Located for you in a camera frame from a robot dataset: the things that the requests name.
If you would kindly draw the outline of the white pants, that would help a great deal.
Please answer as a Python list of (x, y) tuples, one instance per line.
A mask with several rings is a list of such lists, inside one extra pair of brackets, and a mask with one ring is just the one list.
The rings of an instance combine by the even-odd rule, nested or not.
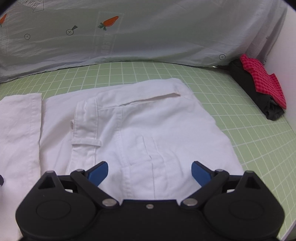
[(48, 170), (68, 175), (101, 161), (100, 188), (118, 201), (182, 201), (199, 184), (194, 161), (241, 175), (229, 138), (194, 93), (171, 78), (94, 88), (43, 99), (1, 100), (1, 240), (22, 235), (15, 212)]

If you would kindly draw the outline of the green grid cutting mat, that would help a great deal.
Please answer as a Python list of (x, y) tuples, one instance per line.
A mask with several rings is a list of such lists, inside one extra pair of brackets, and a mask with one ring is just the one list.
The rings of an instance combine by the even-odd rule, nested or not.
[(295, 132), (285, 118), (266, 119), (242, 88), (219, 68), (156, 62), (114, 62), (39, 73), (1, 84), (1, 97), (131, 84), (149, 79), (182, 80), (231, 140), (245, 170), (255, 171), (285, 210), (280, 238), (295, 227)]

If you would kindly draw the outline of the black folded garment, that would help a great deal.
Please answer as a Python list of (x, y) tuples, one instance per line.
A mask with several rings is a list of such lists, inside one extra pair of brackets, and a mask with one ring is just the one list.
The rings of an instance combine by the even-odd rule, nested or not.
[(248, 94), (268, 120), (276, 121), (284, 115), (284, 109), (270, 95), (256, 91), (253, 77), (248, 71), (243, 69), (240, 59), (231, 61), (228, 69), (231, 77)]

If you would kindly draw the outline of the red checkered folded cloth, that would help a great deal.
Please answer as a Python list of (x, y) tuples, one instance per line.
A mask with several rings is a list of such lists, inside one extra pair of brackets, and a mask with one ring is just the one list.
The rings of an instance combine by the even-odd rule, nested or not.
[(287, 109), (285, 96), (276, 75), (274, 73), (269, 75), (259, 60), (249, 58), (246, 54), (240, 56), (240, 61), (243, 69), (251, 74), (255, 90), (270, 95), (281, 108)]

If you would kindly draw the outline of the grey carrot print storage bag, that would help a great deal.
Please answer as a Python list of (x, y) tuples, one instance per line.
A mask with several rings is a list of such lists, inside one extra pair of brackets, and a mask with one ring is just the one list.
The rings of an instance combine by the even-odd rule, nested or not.
[(1, 11), (1, 82), (119, 61), (264, 61), (284, 1), (16, 1)]

